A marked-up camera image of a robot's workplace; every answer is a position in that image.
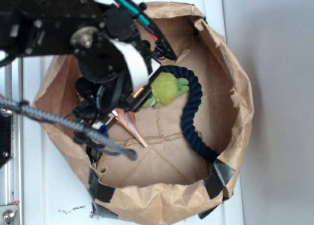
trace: green wire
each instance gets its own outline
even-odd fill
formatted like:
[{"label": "green wire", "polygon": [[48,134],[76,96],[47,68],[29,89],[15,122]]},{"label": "green wire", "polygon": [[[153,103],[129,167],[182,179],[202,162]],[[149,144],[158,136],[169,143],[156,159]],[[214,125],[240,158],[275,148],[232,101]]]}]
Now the green wire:
[{"label": "green wire", "polygon": [[[137,15],[139,13],[139,10],[136,9],[133,5],[131,5],[127,0],[118,0],[123,6],[125,6],[128,10],[130,10],[134,15]],[[149,26],[151,22],[145,18],[144,15],[140,14],[139,19],[146,25]]]}]

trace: white wall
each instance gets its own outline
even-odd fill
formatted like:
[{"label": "white wall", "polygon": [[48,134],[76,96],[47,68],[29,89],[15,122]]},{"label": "white wall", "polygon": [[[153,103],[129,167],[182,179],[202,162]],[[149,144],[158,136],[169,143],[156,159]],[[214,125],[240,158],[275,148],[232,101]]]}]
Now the white wall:
[{"label": "white wall", "polygon": [[256,108],[241,170],[245,224],[314,224],[314,0],[223,3]]}]

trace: green plush toy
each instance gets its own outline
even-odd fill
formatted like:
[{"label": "green plush toy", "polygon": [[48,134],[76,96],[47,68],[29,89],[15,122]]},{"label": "green plush toy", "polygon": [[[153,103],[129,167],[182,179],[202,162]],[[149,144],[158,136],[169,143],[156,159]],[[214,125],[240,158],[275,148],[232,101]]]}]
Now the green plush toy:
[{"label": "green plush toy", "polygon": [[176,78],[171,73],[161,73],[153,81],[153,96],[149,98],[143,107],[154,106],[159,108],[162,105],[170,105],[178,96],[189,91],[188,80],[185,78]]}]

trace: rope toy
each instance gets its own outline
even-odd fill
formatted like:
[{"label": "rope toy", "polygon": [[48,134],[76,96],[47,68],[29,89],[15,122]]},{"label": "rope toy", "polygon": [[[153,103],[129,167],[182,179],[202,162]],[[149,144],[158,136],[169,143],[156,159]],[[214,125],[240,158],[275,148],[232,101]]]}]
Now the rope toy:
[{"label": "rope toy", "polygon": [[188,70],[185,67],[179,67],[174,65],[168,65],[162,67],[163,72],[172,73],[176,78],[185,78],[189,81],[190,94],[189,100],[186,107],[183,110],[183,115],[181,117],[181,128],[183,130],[183,135],[187,141],[191,144],[191,147],[205,160],[213,163],[218,157],[218,154],[212,150],[209,146],[203,142],[203,140],[198,136],[193,125],[193,119],[195,113],[198,111],[198,107],[201,104],[202,86],[198,82],[198,78],[195,76],[194,72]]}]

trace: brown paper bag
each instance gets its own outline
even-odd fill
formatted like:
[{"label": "brown paper bag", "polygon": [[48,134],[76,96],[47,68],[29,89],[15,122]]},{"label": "brown paper bag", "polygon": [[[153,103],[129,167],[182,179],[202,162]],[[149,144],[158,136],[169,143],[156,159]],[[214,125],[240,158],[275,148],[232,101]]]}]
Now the brown paper bag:
[{"label": "brown paper bag", "polygon": [[[73,132],[43,124],[73,172],[95,199],[104,216],[147,225],[168,225],[210,209],[233,194],[248,146],[254,113],[250,81],[228,48],[193,5],[149,3],[154,18],[172,45],[177,61],[163,61],[193,70],[202,85],[202,104],[194,126],[203,141],[220,155],[213,165],[195,153],[180,127],[188,93],[170,106],[142,109],[136,122],[148,142],[142,147],[122,127],[110,138],[137,151],[135,162],[124,156],[103,155],[91,165],[84,146],[72,141]],[[153,43],[141,30],[142,38]],[[77,105],[75,81],[81,73],[73,56],[56,56],[37,95],[35,106],[66,116]]]}]

